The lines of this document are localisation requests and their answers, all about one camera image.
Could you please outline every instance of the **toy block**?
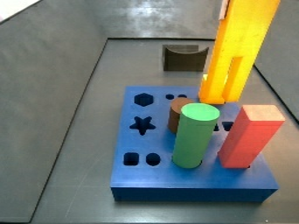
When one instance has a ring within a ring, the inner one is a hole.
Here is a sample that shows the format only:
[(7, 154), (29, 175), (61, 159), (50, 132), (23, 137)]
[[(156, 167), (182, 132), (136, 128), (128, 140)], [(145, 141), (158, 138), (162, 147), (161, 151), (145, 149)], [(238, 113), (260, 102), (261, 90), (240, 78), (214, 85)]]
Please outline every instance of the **toy block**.
[(172, 161), (181, 168), (200, 165), (208, 148), (220, 111), (208, 104), (189, 103), (181, 107)]
[(238, 100), (278, 0), (225, 0), (208, 74), (200, 83), (200, 102)]
[(222, 167), (248, 168), (284, 120), (274, 105), (241, 107), (218, 151)]
[(197, 45), (164, 45), (162, 70), (201, 72), (209, 48), (198, 51)]
[(192, 102), (193, 102), (193, 100), (188, 99), (185, 97), (178, 97), (172, 100), (166, 127), (173, 134), (176, 134), (176, 132), (177, 132), (181, 108), (185, 104), (192, 103)]
[[(196, 102), (197, 92), (197, 87), (125, 88), (109, 182), (116, 201), (261, 202), (276, 191), (276, 180), (261, 153), (248, 169), (225, 169), (220, 165), (217, 151), (238, 114), (236, 103), (214, 106), (218, 121), (200, 166), (182, 169), (173, 163), (176, 137), (166, 127), (172, 99), (184, 95)], [(152, 104), (138, 105), (134, 97), (140, 94), (153, 99)], [(130, 129), (136, 117), (149, 118)]]

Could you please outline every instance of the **yellow block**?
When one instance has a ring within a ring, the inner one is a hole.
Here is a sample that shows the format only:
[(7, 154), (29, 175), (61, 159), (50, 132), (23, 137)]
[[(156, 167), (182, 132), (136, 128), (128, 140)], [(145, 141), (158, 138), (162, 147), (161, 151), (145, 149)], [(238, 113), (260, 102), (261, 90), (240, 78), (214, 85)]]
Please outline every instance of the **yellow block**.
[(280, 0), (229, 0), (200, 84), (200, 102), (238, 100)]

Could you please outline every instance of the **brown cylinder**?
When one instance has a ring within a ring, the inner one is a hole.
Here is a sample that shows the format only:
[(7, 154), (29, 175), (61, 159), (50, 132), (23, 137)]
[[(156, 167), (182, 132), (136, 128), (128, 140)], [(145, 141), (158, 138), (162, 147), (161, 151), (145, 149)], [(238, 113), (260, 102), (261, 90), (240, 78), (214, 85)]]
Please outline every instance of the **brown cylinder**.
[(169, 118), (168, 118), (168, 129), (176, 134), (177, 126), (180, 121), (181, 108), (185, 104), (192, 103), (193, 100), (189, 98), (178, 97), (172, 100)]

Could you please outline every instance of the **square hole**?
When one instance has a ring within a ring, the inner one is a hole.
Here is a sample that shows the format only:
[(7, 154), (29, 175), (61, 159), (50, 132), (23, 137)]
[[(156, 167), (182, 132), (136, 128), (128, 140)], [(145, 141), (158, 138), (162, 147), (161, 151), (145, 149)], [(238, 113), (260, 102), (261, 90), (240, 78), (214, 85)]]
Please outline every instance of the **square hole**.
[(138, 164), (138, 154), (134, 152), (128, 152), (124, 155), (124, 165), (137, 165)]

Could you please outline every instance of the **shape sorter hole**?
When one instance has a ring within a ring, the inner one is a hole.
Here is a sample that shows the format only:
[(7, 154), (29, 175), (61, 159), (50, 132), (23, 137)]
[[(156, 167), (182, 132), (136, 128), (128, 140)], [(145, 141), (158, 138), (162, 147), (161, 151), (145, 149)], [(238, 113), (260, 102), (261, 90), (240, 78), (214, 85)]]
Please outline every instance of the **shape sorter hole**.
[(232, 124), (233, 122), (222, 122), (221, 125), (222, 125), (222, 129), (225, 131), (229, 131), (230, 127), (232, 127)]
[(213, 131), (220, 131), (220, 127), (217, 124), (214, 125)]
[(146, 93), (141, 93), (134, 96), (134, 104), (141, 107), (153, 104), (153, 102), (154, 102), (153, 96)]
[(148, 130), (153, 130), (154, 126), (150, 124), (152, 117), (141, 118), (138, 116), (134, 117), (134, 124), (129, 126), (130, 130), (138, 130), (138, 134), (142, 136)]
[(166, 95), (165, 95), (165, 99), (166, 99), (166, 100), (172, 100), (172, 99), (173, 99), (173, 95), (172, 95), (172, 94), (166, 94)]
[(138, 154), (134, 152), (128, 152), (124, 155), (124, 165), (137, 165), (138, 164)]
[(145, 156), (145, 162), (150, 165), (150, 166), (156, 166), (160, 164), (161, 159), (160, 156), (156, 153), (149, 153)]
[(177, 97), (186, 98), (186, 95), (185, 94), (178, 94)]

